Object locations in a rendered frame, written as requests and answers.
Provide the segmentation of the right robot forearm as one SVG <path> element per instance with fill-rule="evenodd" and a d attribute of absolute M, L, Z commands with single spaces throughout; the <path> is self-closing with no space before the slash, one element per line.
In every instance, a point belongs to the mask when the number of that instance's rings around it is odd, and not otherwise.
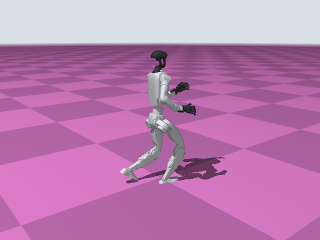
<path fill-rule="evenodd" d="M 183 111 L 183 106 L 174 103 L 167 95 L 164 97 L 166 107 L 172 109 L 174 112 Z"/>

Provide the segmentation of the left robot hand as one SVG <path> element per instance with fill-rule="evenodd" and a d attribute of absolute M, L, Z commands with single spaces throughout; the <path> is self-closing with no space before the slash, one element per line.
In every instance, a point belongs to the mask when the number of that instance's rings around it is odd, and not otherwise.
<path fill-rule="evenodd" d="M 178 86 L 176 86 L 176 88 L 170 90 L 169 92 L 172 93 L 172 92 L 175 91 L 175 95 L 176 95 L 177 93 L 182 92 L 184 90 L 190 90 L 189 88 L 190 87 L 189 87 L 189 84 L 187 82 L 180 82 L 178 84 Z"/>

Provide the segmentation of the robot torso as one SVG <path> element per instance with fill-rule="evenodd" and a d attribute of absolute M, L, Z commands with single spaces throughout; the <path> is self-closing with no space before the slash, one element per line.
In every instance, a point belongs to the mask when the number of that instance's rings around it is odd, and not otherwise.
<path fill-rule="evenodd" d="M 165 106 L 166 104 L 161 104 L 159 102 L 160 93 L 161 93 L 161 82 L 160 77 L 162 74 L 167 75 L 163 70 L 160 70 L 160 72 L 152 73 L 150 72 L 148 75 L 148 96 L 150 104 L 153 106 L 156 106 L 153 108 L 152 112 L 149 113 L 148 116 L 148 123 L 154 127 L 158 128 L 156 126 L 156 122 L 158 120 L 163 121 L 165 119 L 165 116 L 162 115 L 164 108 L 160 106 Z M 167 92 L 168 96 L 169 91 Z"/>

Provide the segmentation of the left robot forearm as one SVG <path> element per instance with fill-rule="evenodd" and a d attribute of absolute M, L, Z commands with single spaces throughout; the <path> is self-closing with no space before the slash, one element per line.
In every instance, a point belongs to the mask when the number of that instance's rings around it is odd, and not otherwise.
<path fill-rule="evenodd" d="M 173 96 L 175 96 L 175 95 L 176 95 L 175 91 L 173 91 L 173 92 L 168 91 L 168 97 L 169 97 L 169 98 L 170 98 L 170 97 L 173 97 Z"/>

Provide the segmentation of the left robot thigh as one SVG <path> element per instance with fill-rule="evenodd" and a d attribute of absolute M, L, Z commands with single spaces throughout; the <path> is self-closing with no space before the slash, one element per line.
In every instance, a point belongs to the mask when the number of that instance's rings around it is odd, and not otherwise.
<path fill-rule="evenodd" d="M 163 143 L 163 133 L 155 127 L 152 127 L 149 124 L 149 118 L 145 120 L 146 126 L 150 129 L 150 135 L 152 142 L 154 144 L 154 148 L 152 148 L 149 152 L 149 154 L 152 156 L 153 159 L 159 158 L 161 154 L 162 149 L 162 143 Z"/>

